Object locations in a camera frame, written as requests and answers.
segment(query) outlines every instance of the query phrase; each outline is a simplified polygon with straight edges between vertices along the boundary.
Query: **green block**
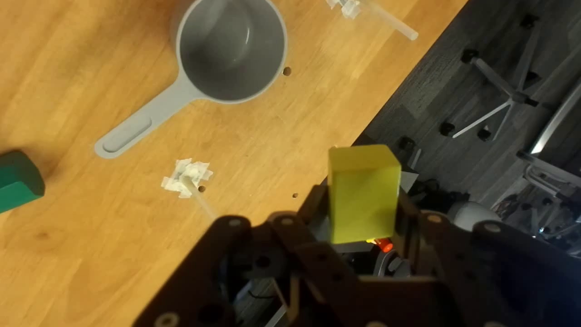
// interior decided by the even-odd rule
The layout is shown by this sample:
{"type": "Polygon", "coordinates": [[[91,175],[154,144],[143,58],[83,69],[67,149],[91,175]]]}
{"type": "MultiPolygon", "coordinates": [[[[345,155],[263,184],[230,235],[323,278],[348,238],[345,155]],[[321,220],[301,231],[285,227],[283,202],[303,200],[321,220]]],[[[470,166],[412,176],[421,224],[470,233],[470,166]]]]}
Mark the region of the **green block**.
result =
{"type": "Polygon", "coordinates": [[[385,146],[328,151],[330,242],[394,235],[401,166],[385,146]]]}
{"type": "Polygon", "coordinates": [[[40,171],[22,151],[0,157],[0,213],[33,202],[43,191],[40,171]]]}

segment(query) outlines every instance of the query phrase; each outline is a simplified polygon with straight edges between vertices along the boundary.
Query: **floor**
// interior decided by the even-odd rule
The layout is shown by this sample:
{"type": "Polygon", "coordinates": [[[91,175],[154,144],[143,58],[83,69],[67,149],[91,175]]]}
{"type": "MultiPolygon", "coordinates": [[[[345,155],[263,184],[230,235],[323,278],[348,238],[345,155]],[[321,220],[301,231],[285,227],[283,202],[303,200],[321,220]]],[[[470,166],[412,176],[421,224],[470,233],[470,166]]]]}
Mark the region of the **floor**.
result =
{"type": "MultiPolygon", "coordinates": [[[[423,155],[421,178],[436,178],[448,191],[492,206],[519,184],[523,164],[515,157],[526,149],[543,124],[581,78],[581,2],[577,0],[470,0],[423,62],[412,71],[381,113],[363,131],[359,144],[387,144],[412,138],[423,155]],[[485,113],[503,97],[459,58],[463,49],[479,55],[503,77],[510,77],[528,31],[519,26],[532,13],[539,17],[541,40],[532,71],[539,82],[526,93],[537,107],[521,106],[496,142],[481,142],[474,133],[457,140],[439,135],[439,124],[457,126],[485,113]]],[[[579,153],[581,106],[559,129],[543,157],[565,166],[579,153]]]]}

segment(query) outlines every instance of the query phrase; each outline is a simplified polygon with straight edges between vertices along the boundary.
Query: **yellow block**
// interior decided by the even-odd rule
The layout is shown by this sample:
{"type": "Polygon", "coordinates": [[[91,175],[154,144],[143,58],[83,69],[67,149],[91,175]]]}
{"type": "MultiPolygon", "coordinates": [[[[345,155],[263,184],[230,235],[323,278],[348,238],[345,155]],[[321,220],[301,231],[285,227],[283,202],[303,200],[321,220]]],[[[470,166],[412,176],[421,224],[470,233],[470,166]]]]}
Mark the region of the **yellow block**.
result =
{"type": "Polygon", "coordinates": [[[330,242],[394,235],[401,166],[385,146],[328,151],[330,242]]]}

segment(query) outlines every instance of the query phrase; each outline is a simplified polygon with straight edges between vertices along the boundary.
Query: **small paper piece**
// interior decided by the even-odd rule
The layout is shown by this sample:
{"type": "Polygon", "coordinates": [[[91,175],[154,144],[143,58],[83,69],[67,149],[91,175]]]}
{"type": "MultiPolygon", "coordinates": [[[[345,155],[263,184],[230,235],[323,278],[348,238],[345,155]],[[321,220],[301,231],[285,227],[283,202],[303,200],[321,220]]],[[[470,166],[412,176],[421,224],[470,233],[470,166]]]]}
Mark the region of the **small paper piece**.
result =
{"type": "Polygon", "coordinates": [[[171,176],[161,180],[161,187],[172,193],[180,193],[180,198],[192,198],[194,195],[181,184],[181,178],[190,178],[190,182],[200,187],[200,182],[207,182],[214,173],[209,169],[210,164],[176,160],[176,169],[171,176]]]}

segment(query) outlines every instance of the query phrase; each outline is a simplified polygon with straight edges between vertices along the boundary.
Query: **wire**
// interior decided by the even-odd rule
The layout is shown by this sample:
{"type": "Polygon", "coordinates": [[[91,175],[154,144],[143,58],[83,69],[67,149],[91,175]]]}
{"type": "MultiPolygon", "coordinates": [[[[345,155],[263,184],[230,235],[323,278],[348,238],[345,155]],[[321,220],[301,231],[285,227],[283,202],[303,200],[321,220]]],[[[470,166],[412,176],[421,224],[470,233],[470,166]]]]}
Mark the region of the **wire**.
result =
{"type": "Polygon", "coordinates": [[[261,295],[254,295],[252,291],[249,291],[249,296],[254,298],[254,300],[272,300],[272,298],[278,298],[278,296],[261,296],[261,295]]]}

